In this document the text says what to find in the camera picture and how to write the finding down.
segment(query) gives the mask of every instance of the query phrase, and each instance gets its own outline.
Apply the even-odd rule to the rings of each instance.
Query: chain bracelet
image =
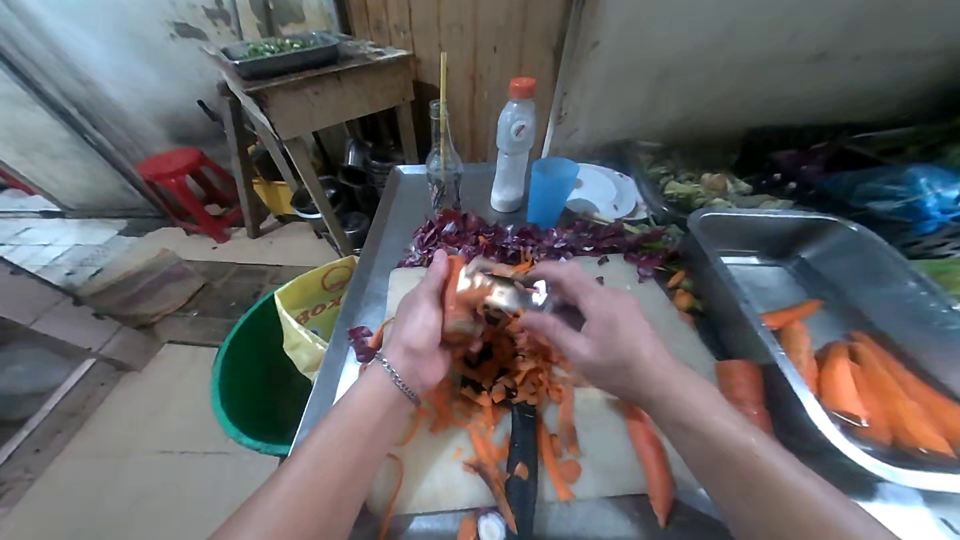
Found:
[[[400,374],[396,372],[394,366],[390,365],[390,362],[387,361],[387,358],[383,355],[383,353],[377,351],[373,358],[380,362],[380,365],[383,366],[383,369],[387,370],[387,374],[390,375],[390,378],[394,381],[396,387],[399,388],[406,397],[410,398],[410,401],[412,401],[414,405],[420,406],[420,396],[418,396],[417,392],[414,392],[413,389],[411,389],[410,386],[407,386],[407,383],[400,378]]]

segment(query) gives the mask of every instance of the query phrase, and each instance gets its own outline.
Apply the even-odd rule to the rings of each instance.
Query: white plastic bottle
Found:
[[[537,80],[517,77],[510,81],[510,101],[496,122],[496,175],[490,193],[490,206],[512,212],[523,203],[527,161],[537,137],[534,90]]]

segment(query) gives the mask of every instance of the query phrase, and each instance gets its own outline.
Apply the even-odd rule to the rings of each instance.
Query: cutting board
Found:
[[[618,288],[639,298],[643,311],[654,330],[666,343],[674,357],[716,382],[715,359],[700,340],[697,332],[685,323],[666,294],[653,281],[638,283],[636,268],[620,255],[609,256],[610,262],[597,265],[597,258],[573,259],[593,276],[603,276],[604,286]],[[390,276],[386,317],[396,313],[400,299],[423,277],[424,268],[397,268]],[[646,493],[646,477],[636,458],[623,424],[623,416],[615,407],[616,399],[595,388],[577,388],[574,395],[574,418],[580,447],[583,474],[570,487],[578,500]],[[552,432],[556,432],[557,406],[544,412]],[[493,441],[499,444],[510,431],[510,415],[504,415]],[[698,488],[684,462],[663,438],[680,489]],[[467,432],[450,428],[441,433],[417,430],[413,439],[394,454],[403,460],[403,485],[396,498],[395,514],[459,510],[493,505],[493,497],[479,477],[464,471],[462,463],[473,456]],[[540,466],[539,500],[554,502],[557,493]],[[388,459],[380,465],[368,496],[369,508],[382,515],[396,489],[396,463]]]

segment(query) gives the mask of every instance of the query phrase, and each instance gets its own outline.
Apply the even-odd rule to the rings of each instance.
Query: red plastic stool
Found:
[[[217,188],[204,174],[204,167],[213,171],[220,179],[222,189]],[[206,233],[222,244],[229,240],[225,229],[243,218],[233,177],[197,148],[178,148],[150,156],[136,166],[136,171],[146,181],[174,223],[191,233]],[[187,177],[193,178],[204,192],[202,200],[190,188]],[[172,193],[179,205],[173,204],[165,191]],[[219,216],[210,215],[204,206],[211,203],[225,211]]]

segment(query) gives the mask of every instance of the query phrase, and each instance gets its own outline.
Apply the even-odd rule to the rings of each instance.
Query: blue plastic cup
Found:
[[[580,165],[567,158],[541,158],[530,170],[527,221],[542,229],[557,226],[566,198],[577,183]]]

